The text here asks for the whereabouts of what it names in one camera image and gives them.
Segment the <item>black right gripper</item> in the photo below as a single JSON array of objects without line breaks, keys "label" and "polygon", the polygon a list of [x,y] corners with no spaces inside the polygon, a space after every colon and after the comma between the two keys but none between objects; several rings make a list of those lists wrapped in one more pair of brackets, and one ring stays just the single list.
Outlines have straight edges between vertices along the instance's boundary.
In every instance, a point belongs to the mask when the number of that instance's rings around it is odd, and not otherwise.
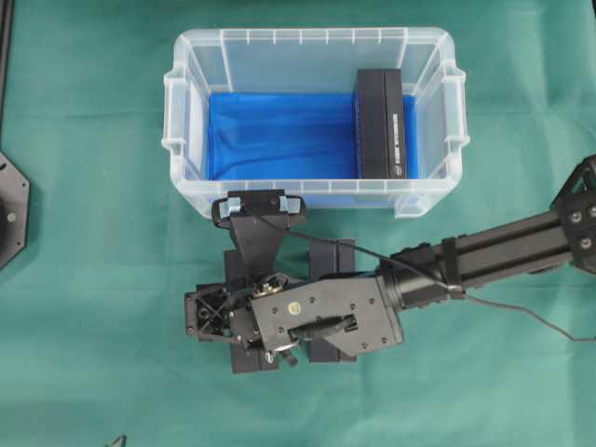
[{"label": "black right gripper", "polygon": [[[297,365],[298,360],[292,350],[300,341],[289,335],[289,323],[284,318],[287,313],[283,308],[284,304],[274,300],[280,293],[304,282],[302,278],[274,273],[257,283],[251,283],[250,307],[257,330],[267,359],[276,359],[278,366],[281,361],[292,367]],[[183,299],[186,334],[199,342],[218,342],[229,347],[235,344],[228,310],[240,294],[241,291],[229,291],[226,282],[201,284],[194,291],[186,293]]]}]

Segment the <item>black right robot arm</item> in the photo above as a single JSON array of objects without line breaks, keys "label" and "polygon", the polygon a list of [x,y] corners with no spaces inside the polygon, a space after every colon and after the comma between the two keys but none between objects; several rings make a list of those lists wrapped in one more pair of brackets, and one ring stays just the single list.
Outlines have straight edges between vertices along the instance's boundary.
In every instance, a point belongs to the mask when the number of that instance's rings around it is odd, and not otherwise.
[{"label": "black right robot arm", "polygon": [[276,267],[278,250],[306,204],[282,190],[235,191],[212,205],[216,227],[234,248],[224,255],[225,280],[201,284],[183,298],[186,334],[230,348],[234,373],[294,364],[304,346],[313,363],[353,362],[399,345],[399,315],[522,274],[565,264],[595,270],[595,160],[579,163],[547,212],[476,234],[448,237],[380,256],[357,271],[350,239],[308,240],[309,275]]}]

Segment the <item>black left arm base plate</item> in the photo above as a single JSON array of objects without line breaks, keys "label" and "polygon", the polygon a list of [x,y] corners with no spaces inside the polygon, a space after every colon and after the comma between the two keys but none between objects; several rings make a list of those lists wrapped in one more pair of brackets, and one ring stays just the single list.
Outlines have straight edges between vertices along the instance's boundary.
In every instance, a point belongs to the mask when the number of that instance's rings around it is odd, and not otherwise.
[{"label": "black left arm base plate", "polygon": [[30,182],[1,154],[1,268],[27,245]]}]

